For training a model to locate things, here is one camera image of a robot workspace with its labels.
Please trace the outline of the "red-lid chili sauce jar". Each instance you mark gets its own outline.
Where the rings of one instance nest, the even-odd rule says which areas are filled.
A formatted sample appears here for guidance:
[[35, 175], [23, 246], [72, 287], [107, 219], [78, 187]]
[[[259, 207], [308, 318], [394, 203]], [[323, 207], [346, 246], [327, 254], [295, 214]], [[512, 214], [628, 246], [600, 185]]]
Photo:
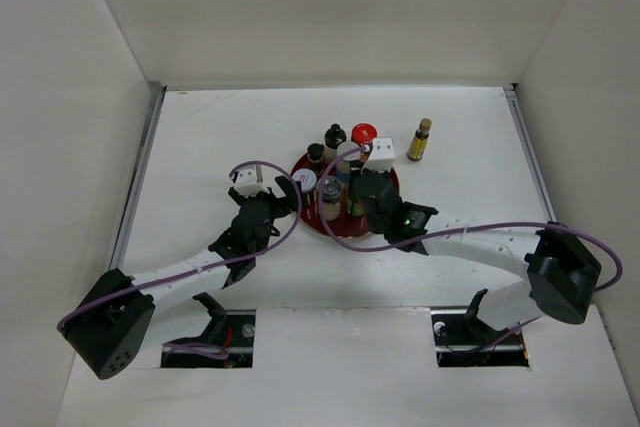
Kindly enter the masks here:
[[370, 144], [377, 136], [377, 129], [369, 123], [358, 123], [351, 131], [351, 141], [359, 146]]

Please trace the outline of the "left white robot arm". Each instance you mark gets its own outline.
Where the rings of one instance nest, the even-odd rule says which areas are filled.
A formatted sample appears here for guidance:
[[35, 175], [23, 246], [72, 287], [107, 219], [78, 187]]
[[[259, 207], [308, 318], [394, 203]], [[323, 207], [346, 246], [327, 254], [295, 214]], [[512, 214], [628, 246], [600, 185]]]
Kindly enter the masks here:
[[238, 205], [230, 226], [195, 256], [143, 274], [127, 274], [116, 268], [101, 275], [74, 311], [57, 330], [96, 377], [107, 380], [119, 374], [145, 347], [164, 344], [154, 321], [162, 313], [196, 300], [209, 310], [197, 313], [190, 333], [206, 346], [224, 334], [224, 320], [217, 315], [212, 293], [243, 280], [257, 265], [259, 256], [285, 240], [275, 226], [278, 219], [302, 212], [299, 182], [281, 175], [275, 182], [281, 196], [240, 171], [229, 190]]

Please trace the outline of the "silver-lid blue-label jar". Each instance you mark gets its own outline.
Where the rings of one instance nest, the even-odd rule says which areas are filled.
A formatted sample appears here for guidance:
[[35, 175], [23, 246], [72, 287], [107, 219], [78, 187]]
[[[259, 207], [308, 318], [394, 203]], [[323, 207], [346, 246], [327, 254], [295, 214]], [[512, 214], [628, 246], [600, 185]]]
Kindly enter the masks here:
[[348, 184], [351, 168], [361, 158], [359, 145], [351, 141], [341, 143], [337, 148], [336, 158], [338, 162], [335, 166], [335, 176], [342, 184]]

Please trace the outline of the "grey-top white salt grinder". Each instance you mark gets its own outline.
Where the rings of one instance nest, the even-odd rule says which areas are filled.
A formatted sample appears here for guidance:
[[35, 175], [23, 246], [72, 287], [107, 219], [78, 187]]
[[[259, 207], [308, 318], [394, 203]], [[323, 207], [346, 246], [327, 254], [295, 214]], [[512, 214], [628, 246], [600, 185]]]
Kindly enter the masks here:
[[327, 221], [336, 220], [341, 213], [342, 183], [335, 176], [328, 176], [316, 184], [318, 214]]

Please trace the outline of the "green-label red sauce bottle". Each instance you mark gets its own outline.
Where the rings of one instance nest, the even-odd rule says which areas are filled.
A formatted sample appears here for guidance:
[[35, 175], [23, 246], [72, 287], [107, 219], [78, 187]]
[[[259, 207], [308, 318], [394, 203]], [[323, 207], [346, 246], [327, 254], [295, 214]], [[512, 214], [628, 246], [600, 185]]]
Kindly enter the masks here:
[[354, 218], [360, 218], [364, 215], [364, 208], [362, 204], [351, 197], [347, 198], [347, 213]]

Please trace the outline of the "small yellow-label oil bottle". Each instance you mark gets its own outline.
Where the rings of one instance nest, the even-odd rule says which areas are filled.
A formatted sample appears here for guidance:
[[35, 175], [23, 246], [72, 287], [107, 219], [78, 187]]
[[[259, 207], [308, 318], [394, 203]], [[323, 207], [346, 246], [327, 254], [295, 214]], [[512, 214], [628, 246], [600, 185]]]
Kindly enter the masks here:
[[432, 121], [429, 118], [423, 118], [420, 121], [407, 151], [407, 158], [409, 160], [417, 162], [423, 158], [430, 137], [431, 127]]

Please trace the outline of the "black-cap pepper shaker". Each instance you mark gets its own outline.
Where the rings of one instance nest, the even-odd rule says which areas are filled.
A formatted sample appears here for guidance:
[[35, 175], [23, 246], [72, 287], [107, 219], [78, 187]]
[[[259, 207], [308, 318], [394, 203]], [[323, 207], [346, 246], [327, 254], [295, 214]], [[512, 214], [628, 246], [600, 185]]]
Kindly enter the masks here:
[[324, 145], [320, 143], [310, 144], [307, 147], [306, 157], [309, 161], [310, 169], [316, 174], [320, 174], [324, 169]]

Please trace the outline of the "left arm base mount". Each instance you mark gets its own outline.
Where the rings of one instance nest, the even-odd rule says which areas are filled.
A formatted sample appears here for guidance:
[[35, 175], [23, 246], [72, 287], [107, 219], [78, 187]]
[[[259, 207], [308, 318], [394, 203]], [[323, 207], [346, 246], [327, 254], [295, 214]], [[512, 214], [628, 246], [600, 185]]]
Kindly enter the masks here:
[[242, 369], [253, 367], [255, 310], [227, 310], [208, 293], [198, 294], [210, 319], [202, 332], [163, 345], [164, 369]]

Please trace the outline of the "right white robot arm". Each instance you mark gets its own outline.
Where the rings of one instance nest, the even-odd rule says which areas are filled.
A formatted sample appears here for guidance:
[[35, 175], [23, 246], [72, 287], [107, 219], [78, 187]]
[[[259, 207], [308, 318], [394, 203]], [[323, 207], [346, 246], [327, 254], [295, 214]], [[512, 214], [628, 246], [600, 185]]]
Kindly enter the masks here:
[[506, 287], [475, 294], [463, 320], [471, 340], [487, 342], [500, 330], [542, 316], [569, 325], [585, 322], [601, 265], [566, 227], [472, 228], [433, 207], [403, 200], [383, 173], [364, 172], [351, 192], [369, 230], [392, 248], [471, 261], [516, 276]]

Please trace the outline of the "black-top white salt grinder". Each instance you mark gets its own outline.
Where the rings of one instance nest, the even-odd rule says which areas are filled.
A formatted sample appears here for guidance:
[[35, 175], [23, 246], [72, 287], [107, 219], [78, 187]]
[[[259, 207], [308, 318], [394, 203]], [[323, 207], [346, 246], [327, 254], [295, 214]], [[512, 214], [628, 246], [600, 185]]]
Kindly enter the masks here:
[[339, 146], [347, 140], [346, 132], [338, 123], [332, 124], [324, 134], [324, 161], [330, 164], [337, 155]]

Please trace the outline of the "white-lid dark spice jar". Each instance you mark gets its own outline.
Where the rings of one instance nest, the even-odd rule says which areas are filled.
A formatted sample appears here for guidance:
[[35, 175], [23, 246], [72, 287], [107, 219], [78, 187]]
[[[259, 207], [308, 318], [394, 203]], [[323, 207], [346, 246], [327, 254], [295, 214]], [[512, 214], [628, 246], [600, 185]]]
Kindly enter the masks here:
[[317, 176], [308, 168], [301, 168], [292, 174], [295, 182], [300, 184], [303, 207], [308, 208], [316, 202]]

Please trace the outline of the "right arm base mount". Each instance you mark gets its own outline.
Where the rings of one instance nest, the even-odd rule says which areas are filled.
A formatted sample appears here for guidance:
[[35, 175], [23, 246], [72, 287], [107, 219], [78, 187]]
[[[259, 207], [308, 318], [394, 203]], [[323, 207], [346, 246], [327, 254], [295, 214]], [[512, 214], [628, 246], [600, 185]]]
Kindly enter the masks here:
[[496, 331], [478, 318], [487, 292], [478, 291], [464, 311], [452, 308], [431, 312], [435, 357], [440, 368], [529, 366], [519, 331]]

